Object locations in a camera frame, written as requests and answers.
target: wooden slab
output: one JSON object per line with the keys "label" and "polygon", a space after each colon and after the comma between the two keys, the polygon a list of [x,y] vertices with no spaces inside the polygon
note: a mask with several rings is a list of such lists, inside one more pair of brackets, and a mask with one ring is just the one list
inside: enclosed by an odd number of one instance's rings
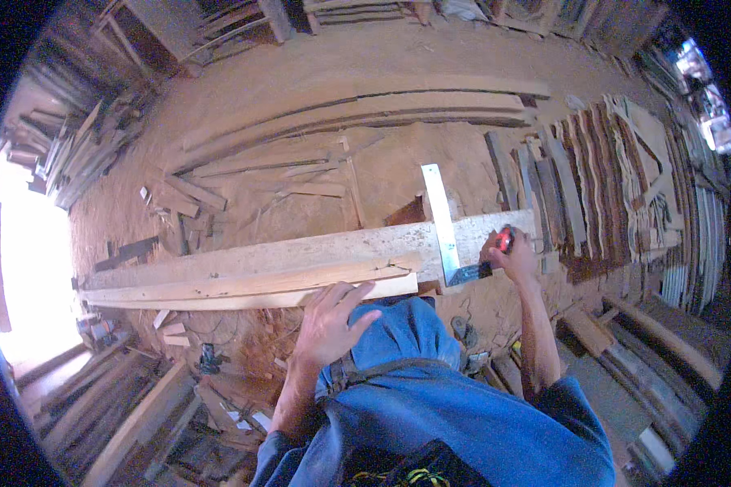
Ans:
{"label": "wooden slab", "polygon": [[[506,224],[521,228],[532,238],[536,234],[530,209],[477,215],[454,222],[461,266],[477,263],[479,251],[490,232]],[[422,268],[418,272],[421,282],[443,278],[436,228],[432,222],[422,222],[228,248],[144,266],[106,270],[88,279],[85,288],[167,284],[205,280],[214,275],[233,278],[281,272],[299,262],[312,267],[352,259],[390,258],[410,252],[420,252],[422,256]]]}
{"label": "wooden slab", "polygon": [[524,80],[504,80],[492,76],[475,75],[391,75],[379,78],[330,80],[296,93],[287,93],[273,103],[261,103],[239,110],[238,114],[220,121],[219,129],[197,129],[184,139],[184,151],[191,151],[227,133],[282,116],[372,97],[385,93],[422,91],[485,91],[490,93],[526,94],[541,99],[549,98],[546,83]]}
{"label": "wooden slab", "polygon": [[485,141],[487,141],[487,149],[490,151],[490,158],[493,160],[493,166],[496,168],[498,187],[504,195],[508,209],[515,211],[519,209],[519,205],[517,204],[517,187],[515,185],[515,177],[511,173],[512,168],[507,161],[509,156],[501,147],[498,140],[498,134],[495,131],[488,131],[487,134],[485,134]]}
{"label": "wooden slab", "polygon": [[177,178],[174,175],[165,176],[165,182],[176,188],[176,190],[183,192],[185,195],[190,196],[206,206],[216,209],[218,211],[224,211],[225,200],[222,196],[215,195],[213,192],[199,188],[192,183],[185,181],[184,179]]}
{"label": "wooden slab", "polygon": [[566,151],[563,145],[549,133],[547,127],[541,128],[539,138],[546,151],[555,162],[558,179],[560,180],[560,189],[563,195],[564,209],[566,219],[571,226],[571,238],[574,242],[574,255],[582,256],[581,244],[587,241],[585,234],[585,220],[582,217],[582,208],[577,195],[574,177],[571,174],[571,166],[569,165]]}
{"label": "wooden slab", "polygon": [[289,114],[258,125],[243,128],[194,151],[179,154],[177,162],[166,170],[169,173],[193,169],[205,162],[243,150],[250,144],[264,142],[294,131],[311,129],[317,125],[344,120],[358,121],[379,114],[403,114],[421,112],[523,112],[524,106],[515,95],[475,92],[421,92],[400,93],[367,97],[329,107],[315,108]]}

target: wooden board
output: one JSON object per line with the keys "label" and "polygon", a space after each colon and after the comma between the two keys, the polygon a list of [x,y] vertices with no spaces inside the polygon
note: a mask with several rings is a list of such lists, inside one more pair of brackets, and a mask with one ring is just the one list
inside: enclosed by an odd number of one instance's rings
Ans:
{"label": "wooden board", "polygon": [[317,267],[294,267],[276,273],[245,274],[237,278],[209,278],[184,283],[158,284],[143,287],[118,287],[98,291],[82,291],[79,297],[88,302],[162,301],[225,297],[297,291],[335,284],[340,280],[362,282],[405,276],[422,267],[419,252],[395,258],[370,259],[361,262],[333,263]]}
{"label": "wooden board", "polygon": [[614,338],[604,333],[599,325],[580,306],[563,311],[560,321],[569,327],[591,356],[598,358],[614,343]]}
{"label": "wooden board", "polygon": [[314,108],[347,103],[359,97],[385,93],[419,91],[485,91],[489,93],[526,94],[541,99],[549,98],[546,83],[525,80],[504,80],[492,76],[475,75],[391,75],[379,78],[331,80],[321,86],[287,93],[273,103],[253,105],[220,121],[219,129],[197,129],[184,139],[184,151],[191,151],[227,133],[252,125]]}
{"label": "wooden board", "polygon": [[612,296],[604,296],[604,302],[608,306],[618,308],[628,315],[640,332],[650,336],[655,342],[661,344],[672,355],[687,363],[713,390],[720,388],[722,377],[720,371],[704,358],[699,351],[688,345],[679,336],[668,330],[665,326],[645,314],[641,309],[631,306],[625,301]]}
{"label": "wooden board", "polygon": [[581,244],[587,241],[585,234],[585,220],[582,217],[582,209],[577,188],[575,186],[574,177],[571,174],[571,166],[563,145],[544,127],[539,131],[539,138],[545,150],[549,152],[555,162],[558,179],[560,180],[560,189],[563,194],[564,209],[566,218],[571,226],[571,237],[574,241],[574,255],[582,256]]}
{"label": "wooden board", "polygon": [[208,207],[216,209],[218,211],[224,211],[225,200],[222,196],[215,195],[213,192],[199,188],[194,184],[185,181],[184,179],[177,178],[174,175],[165,176],[165,182],[176,188],[176,190],[183,192],[185,195],[190,196]]}
{"label": "wooden board", "polygon": [[498,134],[495,131],[488,131],[485,134],[485,141],[487,141],[487,149],[490,151],[490,158],[493,160],[493,166],[496,168],[496,174],[498,175],[498,187],[504,195],[508,209],[511,211],[520,209],[517,204],[515,177],[511,173],[511,165],[507,161],[509,156],[501,147]]}
{"label": "wooden board", "polygon": [[555,170],[549,159],[544,157],[536,161],[536,172],[539,175],[539,187],[542,189],[544,208],[547,212],[549,233],[552,235],[554,246],[562,246],[566,241],[566,217],[558,192]]}
{"label": "wooden board", "polygon": [[264,142],[277,136],[284,136],[312,129],[331,122],[359,120],[384,114],[406,114],[422,112],[511,112],[521,113],[524,106],[515,95],[478,92],[420,92],[399,93],[367,97],[289,114],[278,119],[252,125],[233,131],[206,143],[194,151],[180,153],[177,162],[166,167],[168,173],[196,168],[197,166],[243,150],[250,144]]}
{"label": "wooden board", "polygon": [[[462,218],[453,223],[461,266],[479,261],[479,251],[493,229],[512,224],[532,238],[536,232],[530,209]],[[303,262],[310,267],[347,260],[367,260],[420,252],[420,282],[443,279],[436,227],[432,222],[348,231],[256,246],[204,252],[150,265],[113,269],[94,274],[86,289],[135,287],[186,280],[205,280],[212,275],[233,278],[245,274],[280,272]]]}
{"label": "wooden board", "polygon": [[[112,306],[112,308],[126,308],[126,306]],[[189,338],[186,336],[163,336],[163,340],[168,345],[176,345],[178,347],[188,347]]]}
{"label": "wooden board", "polygon": [[[101,306],[123,309],[156,309],[162,306],[170,306],[183,311],[221,311],[229,309],[250,309],[250,308],[293,308],[306,306],[311,301],[314,293],[322,287],[313,287],[301,291],[287,291],[270,293],[264,295],[247,295],[235,297],[203,297],[200,299],[184,299],[181,301],[107,301]],[[386,278],[376,282],[376,286],[364,299],[376,299],[378,297],[398,296],[414,294],[418,290],[417,274],[411,273],[399,278]],[[176,340],[175,336],[166,336],[165,342],[169,345],[189,346],[188,340]]]}
{"label": "wooden board", "polygon": [[135,444],[146,444],[184,397],[195,381],[187,363],[179,361],[169,370],[110,439],[89,469],[82,485],[104,487]]}

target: wood scrap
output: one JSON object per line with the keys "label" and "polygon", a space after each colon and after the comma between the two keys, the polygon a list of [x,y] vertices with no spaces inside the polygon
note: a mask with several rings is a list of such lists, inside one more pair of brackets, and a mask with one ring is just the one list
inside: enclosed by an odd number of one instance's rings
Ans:
{"label": "wood scrap", "polygon": [[188,347],[189,338],[186,336],[163,336],[163,341],[168,345],[176,345],[178,347]]}
{"label": "wood scrap", "polygon": [[224,207],[227,204],[227,200],[225,200],[222,196],[215,195],[212,192],[208,192],[203,188],[199,188],[194,184],[185,181],[184,179],[177,178],[174,175],[165,176],[165,182],[176,188],[176,190],[184,193],[185,195],[190,196],[191,198],[194,198],[195,200],[204,203],[206,206],[216,209],[218,211],[224,211]]}

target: lumber pile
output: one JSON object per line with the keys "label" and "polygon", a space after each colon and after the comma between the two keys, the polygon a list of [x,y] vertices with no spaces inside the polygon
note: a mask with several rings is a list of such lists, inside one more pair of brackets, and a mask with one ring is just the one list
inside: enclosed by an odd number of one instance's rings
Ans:
{"label": "lumber pile", "polygon": [[665,133],[627,98],[605,96],[538,127],[514,161],[503,148],[491,152],[504,201],[523,207],[522,192],[535,209],[537,251],[560,251],[584,279],[681,244],[688,210],[678,204]]}
{"label": "lumber pile", "polygon": [[274,140],[353,126],[448,121],[527,126],[535,118],[532,100],[547,97],[544,83],[489,76],[334,80],[247,107],[221,120],[215,129],[189,132],[177,160],[170,161],[165,171],[179,174]]}
{"label": "lumber pile", "polygon": [[[482,242],[505,224],[535,234],[529,210],[455,222],[461,265],[477,263]],[[78,297],[106,308],[282,308],[302,306],[316,289],[339,280],[375,280],[370,297],[410,294],[417,292],[418,281],[443,281],[433,223],[228,248],[107,270],[88,279]]]}
{"label": "lumber pile", "polygon": [[[70,209],[140,135],[139,117],[145,103],[137,93],[126,92],[110,104],[99,102],[83,122],[72,117],[55,121],[48,114],[39,114],[37,124],[26,119],[26,126],[32,125],[33,132],[49,140],[48,151],[38,156],[32,168],[39,181],[35,189],[45,192],[56,206]],[[59,124],[50,127],[44,122]]]}
{"label": "lumber pile", "polygon": [[128,351],[120,340],[44,398],[33,427],[70,481],[82,481],[165,368],[159,358]]}

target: person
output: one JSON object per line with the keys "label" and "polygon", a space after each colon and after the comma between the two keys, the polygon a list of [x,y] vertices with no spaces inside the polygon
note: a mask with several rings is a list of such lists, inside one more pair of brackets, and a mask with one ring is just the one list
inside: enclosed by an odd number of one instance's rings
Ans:
{"label": "person", "polygon": [[495,235],[481,256],[520,296],[526,401],[458,372],[431,298],[330,285],[305,307],[252,485],[614,485],[601,423],[560,377],[527,236],[504,255]]}

